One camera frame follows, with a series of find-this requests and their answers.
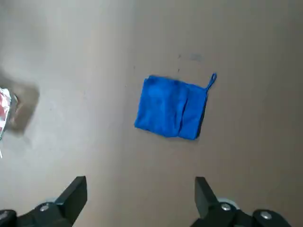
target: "folded blue cloth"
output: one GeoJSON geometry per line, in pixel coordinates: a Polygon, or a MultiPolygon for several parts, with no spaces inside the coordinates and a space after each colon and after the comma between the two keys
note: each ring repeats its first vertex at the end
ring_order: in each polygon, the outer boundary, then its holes
{"type": "Polygon", "coordinates": [[[194,140],[199,135],[207,92],[217,78],[214,73],[206,88],[164,77],[144,80],[136,128],[165,137],[194,140]]]}

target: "beige surface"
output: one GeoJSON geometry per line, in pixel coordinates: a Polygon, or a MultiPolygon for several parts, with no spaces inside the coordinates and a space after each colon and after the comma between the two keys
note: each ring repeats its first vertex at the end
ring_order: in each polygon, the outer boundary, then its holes
{"type": "Polygon", "coordinates": [[[302,17],[301,0],[2,0],[2,74],[39,100],[0,144],[0,209],[86,175],[75,226],[186,227],[203,175],[244,211],[302,226],[302,17]],[[197,141],[134,128],[149,74],[206,86],[213,71],[197,141]]]}

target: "concrete floor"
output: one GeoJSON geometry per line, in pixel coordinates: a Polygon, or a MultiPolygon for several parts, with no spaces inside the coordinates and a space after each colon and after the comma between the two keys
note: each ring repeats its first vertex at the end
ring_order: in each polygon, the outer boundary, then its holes
{"type": "Polygon", "coordinates": [[[0,209],[86,175],[75,226],[186,227],[199,175],[303,226],[302,16],[301,0],[1,0],[2,76],[37,104],[1,141],[0,209]],[[214,71],[197,141],[134,128],[149,74],[205,87],[214,71]]]}

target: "silver bolt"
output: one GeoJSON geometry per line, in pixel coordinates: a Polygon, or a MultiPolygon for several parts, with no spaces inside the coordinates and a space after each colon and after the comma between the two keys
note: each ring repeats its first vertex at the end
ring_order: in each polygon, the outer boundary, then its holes
{"type": "Polygon", "coordinates": [[[223,204],[221,205],[221,207],[222,207],[222,209],[225,210],[225,211],[231,210],[230,205],[228,205],[227,203],[223,203],[223,204]]]}
{"type": "Polygon", "coordinates": [[[0,220],[5,219],[9,215],[8,211],[4,211],[2,214],[0,214],[0,220]]]}
{"type": "Polygon", "coordinates": [[[42,207],[40,207],[40,211],[46,211],[49,208],[48,203],[44,204],[42,207]]]}
{"type": "Polygon", "coordinates": [[[262,216],[262,218],[265,218],[266,220],[270,220],[271,219],[271,214],[268,213],[267,211],[262,211],[261,212],[261,216],[262,216]]]}

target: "red and white package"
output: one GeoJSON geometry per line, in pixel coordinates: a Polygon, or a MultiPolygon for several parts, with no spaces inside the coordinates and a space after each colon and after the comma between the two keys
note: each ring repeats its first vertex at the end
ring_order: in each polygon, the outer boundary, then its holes
{"type": "Polygon", "coordinates": [[[16,105],[17,98],[8,89],[0,88],[0,139],[2,139],[5,127],[16,105]]]}

